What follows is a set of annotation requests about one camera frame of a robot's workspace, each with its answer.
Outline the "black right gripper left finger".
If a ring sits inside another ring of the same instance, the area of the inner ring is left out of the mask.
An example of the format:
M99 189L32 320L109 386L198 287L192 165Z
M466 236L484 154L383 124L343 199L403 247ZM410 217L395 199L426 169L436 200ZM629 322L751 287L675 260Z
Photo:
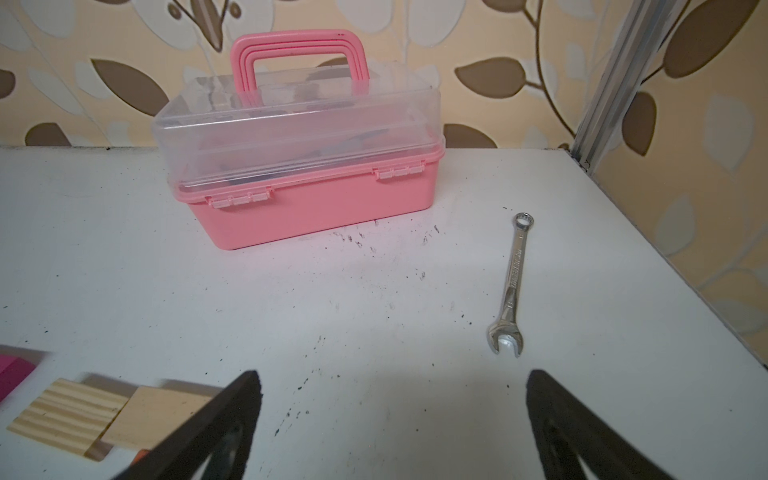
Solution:
M118 479L241 479L261 411L258 372L237 377Z

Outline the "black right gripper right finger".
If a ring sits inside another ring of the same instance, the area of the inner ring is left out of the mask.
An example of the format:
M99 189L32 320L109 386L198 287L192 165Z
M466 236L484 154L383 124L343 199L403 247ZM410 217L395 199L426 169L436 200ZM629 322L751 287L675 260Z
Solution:
M544 370L530 372L526 406L547 479L668 479L670 475L618 435Z

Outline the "tan wood block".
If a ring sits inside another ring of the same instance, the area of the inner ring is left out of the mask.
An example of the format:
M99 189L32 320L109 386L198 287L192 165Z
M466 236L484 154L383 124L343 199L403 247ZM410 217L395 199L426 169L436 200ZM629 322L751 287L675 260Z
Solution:
M139 387L101 440L129 450L151 450L210 400L210 396Z

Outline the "ridged wood block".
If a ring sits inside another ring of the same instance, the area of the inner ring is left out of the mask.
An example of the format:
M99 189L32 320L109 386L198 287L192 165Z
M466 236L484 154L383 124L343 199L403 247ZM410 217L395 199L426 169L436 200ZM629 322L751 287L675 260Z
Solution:
M102 440L128 398L58 379L7 427L13 433L100 462L111 450Z

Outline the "magenta block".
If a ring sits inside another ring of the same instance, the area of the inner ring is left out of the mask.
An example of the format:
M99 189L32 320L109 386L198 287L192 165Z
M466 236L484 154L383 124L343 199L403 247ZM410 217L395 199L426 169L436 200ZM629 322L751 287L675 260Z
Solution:
M0 357L0 401L4 401L34 370L36 366L21 357Z

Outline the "pink plastic storage box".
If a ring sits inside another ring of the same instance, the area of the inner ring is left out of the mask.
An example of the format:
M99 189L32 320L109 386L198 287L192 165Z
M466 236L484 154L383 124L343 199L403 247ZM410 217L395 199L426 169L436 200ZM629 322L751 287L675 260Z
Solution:
M429 208L446 141L437 88L370 69L348 30L244 35L151 129L173 196L236 250Z

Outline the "orange-red block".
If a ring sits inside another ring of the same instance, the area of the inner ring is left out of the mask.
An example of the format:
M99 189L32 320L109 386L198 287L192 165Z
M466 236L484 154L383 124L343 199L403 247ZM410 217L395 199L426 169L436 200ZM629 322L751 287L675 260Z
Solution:
M142 459L143 459L143 458L144 458L144 457L145 457L145 456L146 456L148 453L149 453L149 450L146 450L146 449L144 449L144 450L140 450L140 451L139 451L139 452L138 452L138 453L135 455L135 457L133 458L133 460L131 461L131 464L132 464L132 465L134 465L134 464L138 463L138 462L139 462L139 461L141 461L141 460L142 460Z

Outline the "silver wrench on table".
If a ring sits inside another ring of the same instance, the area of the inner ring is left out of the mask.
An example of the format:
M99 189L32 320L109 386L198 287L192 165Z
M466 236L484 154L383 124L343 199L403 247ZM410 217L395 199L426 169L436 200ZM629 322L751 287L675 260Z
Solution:
M517 324L516 314L525 260L528 232L534 225L534 217L527 212L517 213L512 219L514 238L510 251L504 292L498 315L488 329L491 349L499 354L502 346L510 346L516 358L524 349L524 339Z

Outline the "aluminium frame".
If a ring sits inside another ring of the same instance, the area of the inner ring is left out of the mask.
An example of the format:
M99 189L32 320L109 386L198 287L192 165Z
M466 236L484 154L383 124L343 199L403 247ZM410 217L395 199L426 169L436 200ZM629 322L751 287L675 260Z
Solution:
M587 175L595 173L609 141L620 131L621 121L651 61L688 5L687 1L631 4L570 148L571 158Z

